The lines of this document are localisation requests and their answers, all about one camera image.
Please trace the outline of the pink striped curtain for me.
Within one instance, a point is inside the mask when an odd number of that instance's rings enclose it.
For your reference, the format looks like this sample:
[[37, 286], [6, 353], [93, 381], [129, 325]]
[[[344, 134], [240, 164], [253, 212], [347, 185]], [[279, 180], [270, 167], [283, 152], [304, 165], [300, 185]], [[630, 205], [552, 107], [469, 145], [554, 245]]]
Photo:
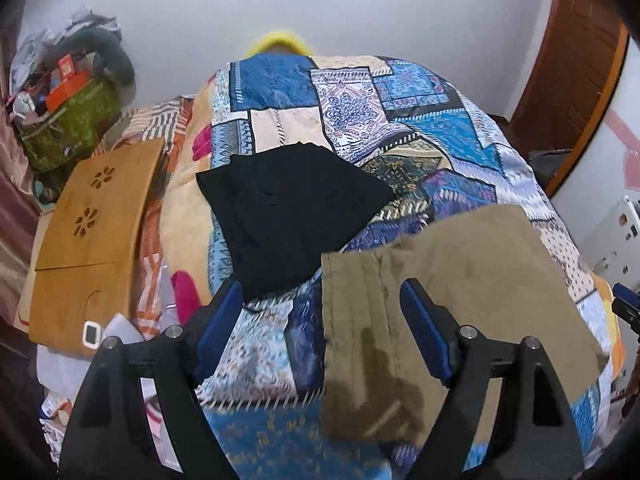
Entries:
[[27, 278], [40, 207], [32, 194], [34, 174], [23, 145], [10, 124], [9, 67], [15, 53], [17, 24], [1, 26], [1, 321], [13, 325]]

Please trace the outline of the grey plush pillow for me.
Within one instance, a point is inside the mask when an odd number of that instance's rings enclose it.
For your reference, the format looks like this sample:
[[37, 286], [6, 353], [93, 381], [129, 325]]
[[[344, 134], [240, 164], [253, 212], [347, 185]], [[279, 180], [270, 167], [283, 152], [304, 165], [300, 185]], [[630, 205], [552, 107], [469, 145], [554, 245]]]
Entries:
[[93, 54], [93, 70], [96, 73], [108, 70], [123, 87], [134, 83], [134, 66], [120, 40], [114, 32], [103, 28], [83, 28], [60, 40], [47, 50], [43, 65], [46, 70], [54, 70], [66, 55], [78, 54]]

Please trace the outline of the white crumpled papers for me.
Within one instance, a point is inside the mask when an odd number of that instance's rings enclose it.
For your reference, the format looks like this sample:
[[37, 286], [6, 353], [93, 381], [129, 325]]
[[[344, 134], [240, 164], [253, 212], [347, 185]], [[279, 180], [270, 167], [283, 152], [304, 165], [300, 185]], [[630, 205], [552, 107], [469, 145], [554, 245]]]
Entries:
[[[101, 338], [117, 336], [124, 344], [135, 344], [144, 341], [140, 333], [129, 320], [116, 314], [104, 328]], [[36, 369], [41, 385], [74, 403], [82, 381], [84, 380], [90, 361], [77, 356], [69, 356], [63, 352], [51, 350], [49, 347], [37, 347]], [[150, 424], [152, 438], [160, 458], [160, 462], [176, 471], [181, 471], [174, 449], [168, 438], [160, 404], [157, 402], [155, 382], [150, 378], [140, 380], [146, 417]]]

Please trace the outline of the white appliance with stickers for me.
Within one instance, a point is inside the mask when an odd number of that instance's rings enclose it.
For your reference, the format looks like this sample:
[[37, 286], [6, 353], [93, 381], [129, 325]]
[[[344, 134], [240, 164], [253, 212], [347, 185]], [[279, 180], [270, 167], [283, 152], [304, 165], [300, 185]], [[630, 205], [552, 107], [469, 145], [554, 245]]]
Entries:
[[624, 195], [579, 245], [588, 268], [611, 286], [639, 290], [639, 202]]

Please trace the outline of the pile of light clothes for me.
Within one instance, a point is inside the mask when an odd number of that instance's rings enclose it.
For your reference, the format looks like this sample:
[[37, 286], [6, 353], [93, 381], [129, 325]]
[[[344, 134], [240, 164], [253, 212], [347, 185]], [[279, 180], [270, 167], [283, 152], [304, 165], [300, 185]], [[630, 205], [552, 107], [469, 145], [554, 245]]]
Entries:
[[19, 87], [34, 71], [42, 60], [47, 50], [59, 44], [63, 39], [80, 32], [85, 28], [98, 28], [111, 32], [118, 40], [122, 39], [122, 30], [114, 16], [106, 16], [94, 13], [83, 6], [72, 14], [67, 20], [66, 26], [59, 32], [45, 28], [29, 35], [20, 44], [10, 65], [10, 83], [13, 87]]

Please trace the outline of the wooden lap desk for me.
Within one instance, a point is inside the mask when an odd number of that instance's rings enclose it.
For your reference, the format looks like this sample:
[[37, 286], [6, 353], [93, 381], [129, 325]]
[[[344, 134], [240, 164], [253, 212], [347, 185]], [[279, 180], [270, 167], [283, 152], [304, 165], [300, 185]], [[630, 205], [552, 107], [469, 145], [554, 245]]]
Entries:
[[29, 339], [92, 356], [88, 338], [116, 314], [132, 315], [140, 222], [164, 141], [90, 157], [74, 168], [35, 265]]

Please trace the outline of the yellow curved headboard piece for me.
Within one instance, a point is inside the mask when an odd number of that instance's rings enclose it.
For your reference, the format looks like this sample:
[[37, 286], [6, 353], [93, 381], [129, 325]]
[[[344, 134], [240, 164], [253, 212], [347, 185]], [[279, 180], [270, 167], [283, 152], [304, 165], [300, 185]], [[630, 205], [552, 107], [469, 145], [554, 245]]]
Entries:
[[262, 53], [285, 53], [311, 56], [311, 48], [306, 42], [290, 30], [273, 30], [259, 37], [248, 49], [247, 58]]

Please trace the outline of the wooden wardrobe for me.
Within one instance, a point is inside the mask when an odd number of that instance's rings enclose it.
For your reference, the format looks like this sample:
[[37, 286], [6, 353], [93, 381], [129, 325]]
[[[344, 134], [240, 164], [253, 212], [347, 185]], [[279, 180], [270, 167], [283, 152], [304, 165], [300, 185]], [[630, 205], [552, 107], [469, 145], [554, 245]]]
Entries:
[[544, 36], [510, 119], [512, 143], [532, 165], [558, 156], [548, 196], [588, 148], [620, 80], [629, 32], [612, 0], [551, 0]]

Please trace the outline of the black folded garment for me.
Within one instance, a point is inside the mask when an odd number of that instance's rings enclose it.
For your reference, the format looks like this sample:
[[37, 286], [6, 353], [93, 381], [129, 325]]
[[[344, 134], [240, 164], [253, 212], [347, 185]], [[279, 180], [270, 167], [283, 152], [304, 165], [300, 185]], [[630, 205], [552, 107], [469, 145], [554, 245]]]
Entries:
[[392, 188], [327, 148], [297, 143], [200, 172], [246, 299], [309, 280], [394, 198]]

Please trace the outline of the orange box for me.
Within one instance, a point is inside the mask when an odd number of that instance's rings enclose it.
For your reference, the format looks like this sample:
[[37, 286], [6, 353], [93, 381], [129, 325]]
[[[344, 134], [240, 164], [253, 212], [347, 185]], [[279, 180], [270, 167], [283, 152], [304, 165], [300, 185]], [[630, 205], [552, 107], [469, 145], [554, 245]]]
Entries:
[[54, 112], [65, 101], [70, 99], [91, 80], [89, 72], [82, 72], [71, 76], [58, 84], [46, 97], [47, 110]]

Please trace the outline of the khaki brown pants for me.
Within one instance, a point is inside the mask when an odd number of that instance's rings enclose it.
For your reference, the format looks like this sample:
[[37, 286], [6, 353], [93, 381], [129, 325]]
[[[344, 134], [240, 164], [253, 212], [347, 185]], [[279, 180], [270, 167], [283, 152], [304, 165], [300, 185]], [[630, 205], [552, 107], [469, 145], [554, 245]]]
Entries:
[[510, 344], [539, 339], [570, 401], [597, 382], [610, 356], [518, 205], [325, 254], [321, 272], [321, 422], [334, 439], [422, 444], [457, 374], [464, 326]]

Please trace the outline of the green storage basket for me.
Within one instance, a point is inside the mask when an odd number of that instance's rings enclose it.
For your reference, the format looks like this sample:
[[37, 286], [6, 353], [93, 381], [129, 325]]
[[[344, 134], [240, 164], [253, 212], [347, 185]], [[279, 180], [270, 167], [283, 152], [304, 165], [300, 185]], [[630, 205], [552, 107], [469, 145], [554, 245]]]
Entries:
[[39, 122], [17, 126], [29, 165], [44, 174], [72, 159], [91, 154], [120, 118], [118, 92], [104, 78], [93, 79]]

